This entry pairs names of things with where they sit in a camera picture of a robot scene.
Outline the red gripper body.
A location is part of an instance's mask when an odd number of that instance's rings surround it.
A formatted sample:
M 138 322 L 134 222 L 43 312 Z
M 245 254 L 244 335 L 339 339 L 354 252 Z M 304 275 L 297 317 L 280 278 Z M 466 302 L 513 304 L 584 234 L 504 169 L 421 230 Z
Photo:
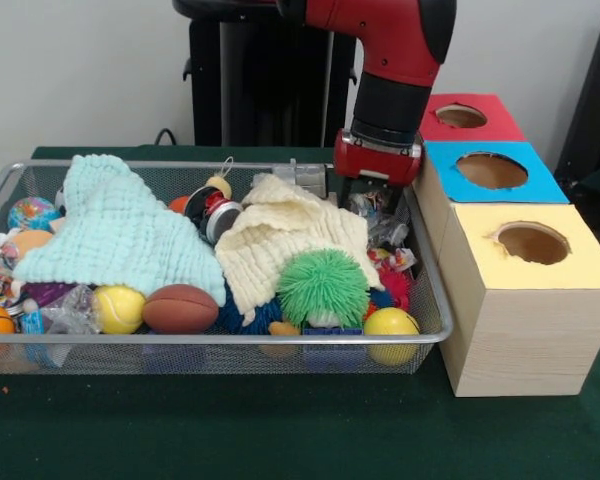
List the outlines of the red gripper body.
M 366 177 L 405 187 L 418 175 L 423 151 L 419 136 L 408 147 L 391 147 L 374 144 L 347 129 L 340 129 L 335 138 L 333 164 L 336 174 L 343 177 Z

